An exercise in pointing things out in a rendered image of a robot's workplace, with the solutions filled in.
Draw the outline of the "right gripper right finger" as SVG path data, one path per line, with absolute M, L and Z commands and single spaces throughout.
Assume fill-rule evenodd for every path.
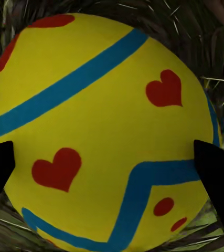
M 194 146 L 195 169 L 224 225 L 224 150 L 200 140 Z

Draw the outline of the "easter egg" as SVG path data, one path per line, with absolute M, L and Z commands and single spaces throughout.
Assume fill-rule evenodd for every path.
M 204 87 L 167 47 L 121 21 L 53 14 L 0 57 L 3 190 L 65 252 L 146 252 L 199 214 L 194 141 L 221 148 Z

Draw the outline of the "wicker basket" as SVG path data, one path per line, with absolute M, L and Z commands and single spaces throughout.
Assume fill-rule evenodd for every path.
M 50 0 L 44 0 L 40 6 L 37 20 L 42 18 L 46 4 L 48 4 L 49 9 L 47 10 L 45 17 L 51 16 L 54 13 L 61 14 L 61 11 L 64 8 L 66 8 L 67 6 L 70 7 L 71 5 L 75 4 L 77 1 L 78 0 L 53 0 L 51 2 Z M 170 9 L 170 7 L 163 0 L 154 0 L 154 1 L 171 13 L 171 15 L 167 15 L 161 10 L 161 12 L 166 16 L 166 19 L 164 21 L 162 21 L 161 18 L 158 17 L 158 15 L 154 12 L 154 10 L 148 4 L 144 3 L 144 0 L 102 0 L 101 2 L 98 2 L 98 4 L 114 3 L 113 5 L 106 7 L 106 8 L 114 7 L 114 13 L 103 14 L 102 16 L 104 17 L 113 18 L 113 20 L 117 20 L 116 19 L 117 17 L 135 16 L 133 23 L 131 24 L 131 27 L 133 27 L 136 20 L 138 20 L 138 22 L 142 25 L 142 27 L 145 29 L 148 35 L 158 41 L 159 39 L 155 35 L 155 33 L 159 32 L 162 36 L 164 46 L 167 47 L 171 52 L 173 52 L 177 57 L 181 57 L 181 60 L 190 70 L 191 70 L 191 41 L 195 39 L 201 40 L 199 66 L 198 66 L 197 71 L 196 70 L 191 70 L 191 71 L 198 78 L 199 81 L 201 81 L 202 78 L 208 78 L 207 86 L 205 87 L 205 90 L 208 89 L 211 79 L 218 80 L 217 84 L 213 88 L 209 97 L 215 109 L 217 120 L 220 126 L 221 135 L 223 136 L 224 135 L 224 65 L 223 63 L 221 63 L 222 64 L 221 76 L 214 75 L 212 71 L 213 71 L 217 37 L 218 37 L 218 43 L 219 43 L 220 58 L 222 61 L 220 30 L 223 30 L 224 32 L 224 0 L 202 0 L 205 3 L 205 5 L 211 10 L 212 17 L 215 23 L 215 29 L 208 32 L 206 32 L 205 30 L 204 33 L 202 33 L 201 28 L 198 22 L 196 21 L 196 18 L 193 15 L 192 10 L 190 9 L 187 3 L 187 0 L 177 0 L 180 3 L 180 6 L 186 12 L 190 20 L 190 23 L 193 25 L 194 30 L 197 33 L 197 36 L 194 38 L 190 38 L 190 36 L 188 35 L 188 32 L 186 32 L 185 28 L 180 23 L 174 11 L 172 11 L 172 9 Z M 92 0 L 88 0 L 83 6 L 78 8 L 74 13 L 85 13 L 86 10 L 89 9 L 89 7 L 92 5 L 92 2 L 93 2 Z M 13 39 L 17 34 L 19 34 L 19 32 L 23 28 L 26 28 L 29 24 L 33 22 L 34 17 L 37 13 L 37 11 L 35 11 L 32 18 L 30 19 L 33 4 L 34 4 L 34 0 L 0 0 L 0 57 L 5 51 L 6 47 L 9 45 L 11 39 Z M 127 9 L 131 13 L 130 14 L 117 13 L 117 7 L 120 5 L 122 5 L 125 9 Z M 141 7 L 149 9 L 161 24 L 159 25 L 155 20 L 151 19 L 146 13 L 144 13 L 141 10 Z M 218 18 L 222 22 L 222 26 L 218 27 L 216 18 Z M 177 27 L 176 31 L 177 31 L 178 37 L 165 24 L 165 22 L 168 19 L 171 20 L 174 24 L 176 24 L 176 27 Z M 3 46 L 1 45 L 2 32 L 4 33 Z M 211 52 L 210 52 L 210 59 L 209 59 L 207 35 L 210 35 L 210 34 L 213 34 L 213 36 L 211 38 Z M 207 73 L 202 71 L 203 48 L 205 51 L 206 63 L 207 63 L 207 68 L 208 68 Z M 224 137 L 221 140 L 221 145 L 224 145 Z M 9 213 L 10 215 L 14 216 L 15 218 L 27 224 L 24 218 L 21 217 L 17 213 L 17 210 L 14 207 L 6 205 L 6 202 L 9 199 L 6 193 L 4 192 L 4 190 L 2 190 L 1 193 L 3 194 L 3 197 L 0 200 L 0 210 L 3 210 Z M 220 247 L 223 247 L 224 246 L 224 225 L 221 222 L 221 219 L 219 218 L 219 215 L 217 214 L 217 211 L 215 207 L 213 206 L 213 202 L 210 199 L 210 197 L 208 197 L 207 201 L 209 202 L 211 207 L 199 213 L 193 219 L 193 221 L 196 219 L 199 219 L 200 217 L 204 216 L 207 213 L 214 212 L 215 217 L 217 218 L 216 222 L 212 224 L 207 224 L 207 225 L 199 225 L 199 226 L 193 226 L 193 227 L 188 227 L 188 228 L 185 227 L 183 230 L 179 232 L 179 234 L 188 232 L 189 230 L 193 230 L 193 229 L 198 229 L 198 228 L 201 228 L 201 229 L 196 231 L 195 233 L 187 235 L 186 237 L 178 239 L 177 241 L 174 241 L 174 242 L 166 241 L 160 244 L 159 246 L 156 246 L 146 252 L 171 252 L 171 250 L 176 249 L 176 248 L 197 245 L 200 243 L 207 243 L 207 245 L 202 246 L 195 250 L 184 250 L 183 252 L 213 252 L 214 250 Z M 26 227 L 21 227 L 19 225 L 10 223 L 2 219 L 0 219 L 0 222 L 6 223 L 15 228 L 19 228 L 32 235 L 40 237 L 40 235 L 38 235 L 34 230 L 30 230 Z M 19 238 L 23 239 L 28 244 L 31 244 L 32 246 L 38 248 L 39 252 L 64 252 L 63 250 L 48 249 L 47 247 L 48 247 L 49 242 L 46 239 L 43 240 L 42 245 L 38 245 L 35 242 L 18 234 L 14 230 L 11 230 L 10 228 L 2 225 L 1 223 L 0 223 L 0 226 L 6 229 L 7 231 L 11 232 L 12 234 L 18 236 Z M 214 230 L 218 228 L 222 228 L 223 235 L 204 238 L 204 236 L 214 232 Z M 16 252 L 15 250 L 11 248 L 11 246 L 18 247 L 22 250 L 26 250 L 27 252 L 37 252 L 36 250 L 26 246 L 25 244 L 22 244 L 18 242 L 17 240 L 9 238 L 0 233 L 0 247 L 6 250 L 6 252 Z

